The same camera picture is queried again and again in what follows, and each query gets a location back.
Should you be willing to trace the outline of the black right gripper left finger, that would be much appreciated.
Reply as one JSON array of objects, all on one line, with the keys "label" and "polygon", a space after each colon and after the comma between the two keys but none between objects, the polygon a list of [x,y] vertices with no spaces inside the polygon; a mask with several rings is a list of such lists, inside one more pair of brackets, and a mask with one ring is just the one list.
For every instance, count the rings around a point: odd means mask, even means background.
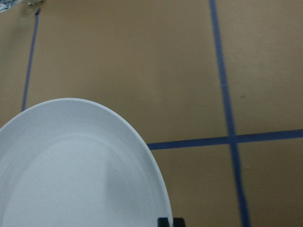
[{"label": "black right gripper left finger", "polygon": [[158,227],[169,227],[168,218],[158,218]]}]

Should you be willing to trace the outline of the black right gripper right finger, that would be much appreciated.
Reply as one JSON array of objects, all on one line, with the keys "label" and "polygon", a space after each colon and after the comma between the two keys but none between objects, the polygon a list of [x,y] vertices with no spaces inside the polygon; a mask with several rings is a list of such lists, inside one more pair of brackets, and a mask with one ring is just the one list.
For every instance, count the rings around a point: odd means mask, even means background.
[{"label": "black right gripper right finger", "polygon": [[185,227],[185,220],[183,218],[173,218],[173,227]]}]

